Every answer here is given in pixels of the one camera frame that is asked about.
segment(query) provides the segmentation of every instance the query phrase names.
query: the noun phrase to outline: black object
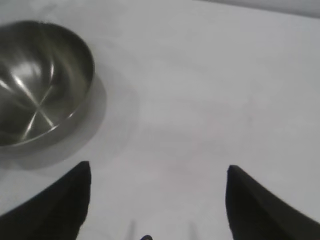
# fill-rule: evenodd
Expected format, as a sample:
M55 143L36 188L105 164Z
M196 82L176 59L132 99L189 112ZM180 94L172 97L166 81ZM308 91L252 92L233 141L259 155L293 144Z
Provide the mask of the black object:
M150 235L145 235L145 236L143 236L143 237L141 238L141 240L153 240L153 239L152 239L152 236L150 236Z
M320 224L235 165L228 169L225 204L234 240L320 240Z
M81 162L50 187L0 217L1 240L75 240L86 219L91 171Z

